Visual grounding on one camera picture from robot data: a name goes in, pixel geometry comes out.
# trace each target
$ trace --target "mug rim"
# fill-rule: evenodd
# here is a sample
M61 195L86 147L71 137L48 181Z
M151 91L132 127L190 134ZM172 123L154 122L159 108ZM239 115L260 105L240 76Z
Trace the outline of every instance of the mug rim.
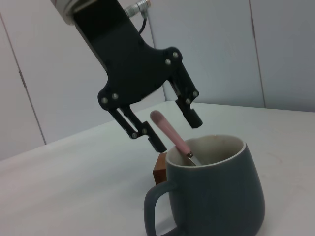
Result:
M244 141L243 141L242 139L240 139L239 137L234 136L234 135L228 135L228 134L210 134L210 135L205 135L205 136L202 136L202 137L199 137L199 138L187 139L187 140L185 140L185 142L190 141L190 140L201 139L201 138L205 138L205 137L213 137L213 136L221 136L221 137L224 136L224 137L236 138L236 139L242 141L243 147L241 148L241 150L240 150L238 153L236 153L235 155L233 155L233 156L231 156L231 157L229 157L228 159L225 159L225 160L223 160L223 161L219 161L219 162L212 163L212 164L208 164L208 165L202 165L202 166L181 166L181 165L174 164L173 162L171 162L171 161L169 160L169 153L170 153L170 151L172 151L173 149L176 149L176 146L174 146L174 147L172 147L172 148L167 152L167 154L166 154L166 162L167 162L168 164L172 165L172 166L175 166L175 167L188 168L188 169L190 169L190 168L204 168L204 167L210 167L210 166L215 166L215 165L224 163L224 162L226 162L226 161L229 161L229 160L235 158L235 157L238 156L240 153L242 153L242 152L245 150L246 146L247 146L246 142L244 142Z

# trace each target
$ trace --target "pink spoon handle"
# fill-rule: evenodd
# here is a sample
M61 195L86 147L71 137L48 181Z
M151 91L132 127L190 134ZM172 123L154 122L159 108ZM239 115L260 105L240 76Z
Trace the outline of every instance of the pink spoon handle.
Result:
M191 152L188 145L182 139L182 137L176 132L173 126L159 111L152 111L150 114L151 120L168 136L168 138L175 144L175 146L183 154L187 155Z

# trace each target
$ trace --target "wooden block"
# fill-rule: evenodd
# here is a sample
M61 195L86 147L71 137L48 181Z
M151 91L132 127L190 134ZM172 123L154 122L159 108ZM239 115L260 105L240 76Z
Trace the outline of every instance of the wooden block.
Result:
M166 153L161 153L158 156L156 166L153 169L153 176L156 184L166 181Z

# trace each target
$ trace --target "table surface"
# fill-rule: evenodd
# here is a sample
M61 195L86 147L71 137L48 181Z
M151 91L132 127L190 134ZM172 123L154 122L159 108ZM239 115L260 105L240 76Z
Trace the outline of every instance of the table surface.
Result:
M223 105L192 105L204 124L191 129L175 102L161 111L184 139L236 135L251 150L266 201L259 236L315 235L315 114ZM171 142L157 129L167 148ZM154 186L158 153L109 122L0 162L1 236L145 236L143 202ZM168 196L156 229L175 226Z

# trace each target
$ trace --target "mug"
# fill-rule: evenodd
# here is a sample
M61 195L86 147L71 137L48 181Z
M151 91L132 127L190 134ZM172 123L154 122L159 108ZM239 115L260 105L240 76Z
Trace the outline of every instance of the mug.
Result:
M265 201L246 143L229 135L187 141L202 166L172 148L166 155L167 181L144 201L148 236L156 236L155 206L169 192L177 227L163 236L254 236L265 215Z

